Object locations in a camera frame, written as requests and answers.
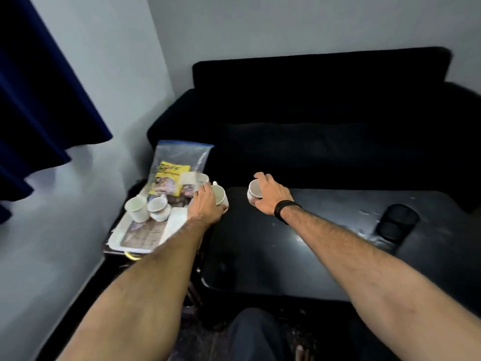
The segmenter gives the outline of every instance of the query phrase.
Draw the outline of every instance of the yellow packet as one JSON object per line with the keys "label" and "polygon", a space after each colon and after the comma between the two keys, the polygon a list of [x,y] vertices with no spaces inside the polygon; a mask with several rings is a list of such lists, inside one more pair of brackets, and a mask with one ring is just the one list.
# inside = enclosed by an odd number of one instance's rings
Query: yellow packet
{"label": "yellow packet", "polygon": [[157,168],[150,194],[158,196],[162,194],[179,196],[181,189],[179,183],[180,174],[189,171],[189,165],[182,166],[180,164],[162,161]]}

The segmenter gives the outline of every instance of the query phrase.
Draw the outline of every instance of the black sofa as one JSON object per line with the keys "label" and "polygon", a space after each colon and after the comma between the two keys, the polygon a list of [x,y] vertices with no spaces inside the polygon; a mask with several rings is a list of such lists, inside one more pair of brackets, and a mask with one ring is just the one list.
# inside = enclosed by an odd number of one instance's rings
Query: black sofa
{"label": "black sofa", "polygon": [[291,188],[438,190],[481,204],[481,98],[445,82],[446,48],[241,60],[193,66],[195,88],[148,130],[214,144],[205,173],[224,187],[256,171]]}

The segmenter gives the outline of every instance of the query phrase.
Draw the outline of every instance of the gray wall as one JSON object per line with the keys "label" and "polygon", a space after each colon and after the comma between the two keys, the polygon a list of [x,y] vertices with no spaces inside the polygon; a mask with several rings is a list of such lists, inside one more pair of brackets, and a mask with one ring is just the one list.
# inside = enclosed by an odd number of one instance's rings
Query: gray wall
{"label": "gray wall", "polygon": [[481,92],[481,0],[149,0],[176,95],[199,60],[444,46]]}
{"label": "gray wall", "polygon": [[35,357],[100,265],[126,189],[147,175],[147,127],[173,101],[147,0],[32,1],[114,138],[31,175],[35,191],[0,226],[5,361]]}

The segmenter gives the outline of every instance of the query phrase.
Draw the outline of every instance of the bracelet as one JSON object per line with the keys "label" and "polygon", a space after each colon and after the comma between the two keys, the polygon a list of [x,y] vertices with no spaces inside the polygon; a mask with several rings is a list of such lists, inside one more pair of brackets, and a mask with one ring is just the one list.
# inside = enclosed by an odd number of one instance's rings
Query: bracelet
{"label": "bracelet", "polygon": [[284,224],[287,224],[286,221],[284,219],[282,219],[282,217],[280,216],[280,211],[282,209],[284,209],[286,206],[291,206],[291,205],[295,205],[295,206],[298,206],[302,209],[302,206],[300,206],[299,204],[295,203],[294,201],[292,200],[282,200],[282,201],[279,201],[274,209],[274,215],[276,216],[277,219],[279,219],[281,222],[283,222]]}

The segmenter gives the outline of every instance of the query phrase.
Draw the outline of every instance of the black coffee table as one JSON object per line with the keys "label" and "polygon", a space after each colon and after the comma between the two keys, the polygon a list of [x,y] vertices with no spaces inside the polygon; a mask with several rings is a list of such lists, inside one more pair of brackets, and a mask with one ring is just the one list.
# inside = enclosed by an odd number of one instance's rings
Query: black coffee table
{"label": "black coffee table", "polygon": [[[223,292],[349,301],[287,225],[251,206],[247,188],[226,190],[230,208],[214,227],[201,268],[204,286]],[[376,242],[389,205],[405,204],[420,223],[395,255],[472,311],[481,313],[481,224],[446,194],[292,189],[304,209]]]}

